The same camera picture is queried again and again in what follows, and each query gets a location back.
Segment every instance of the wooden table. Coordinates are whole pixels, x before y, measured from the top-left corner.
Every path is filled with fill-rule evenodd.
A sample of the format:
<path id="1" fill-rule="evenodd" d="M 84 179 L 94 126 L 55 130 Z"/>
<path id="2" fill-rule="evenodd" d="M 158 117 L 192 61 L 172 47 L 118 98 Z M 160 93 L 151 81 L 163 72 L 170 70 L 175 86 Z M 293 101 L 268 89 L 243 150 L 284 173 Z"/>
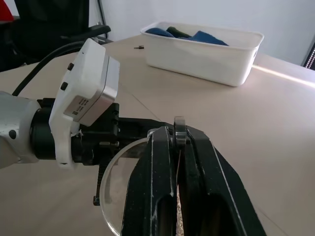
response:
<path id="1" fill-rule="evenodd" d="M 186 123 L 203 130 L 240 175 L 269 236 L 315 232 L 315 72 L 257 55 L 238 88 L 149 67 L 141 36 L 106 45 L 120 61 L 123 117 Z M 50 62 L 20 94 L 55 97 L 74 55 Z M 13 92 L 34 68 L 0 73 Z M 111 235 L 92 204 L 97 167 L 65 171 L 53 161 L 0 170 L 0 235 Z"/>

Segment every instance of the black office chair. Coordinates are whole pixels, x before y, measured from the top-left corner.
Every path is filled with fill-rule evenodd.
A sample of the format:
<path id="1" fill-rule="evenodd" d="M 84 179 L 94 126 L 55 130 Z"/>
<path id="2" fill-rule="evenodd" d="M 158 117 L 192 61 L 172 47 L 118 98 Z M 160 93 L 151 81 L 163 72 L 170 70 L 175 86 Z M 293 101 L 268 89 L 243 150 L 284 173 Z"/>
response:
<path id="1" fill-rule="evenodd" d="M 109 26 L 89 27 L 89 0 L 15 0 L 20 19 L 4 37 L 19 60 L 34 63 L 55 49 L 110 32 Z"/>

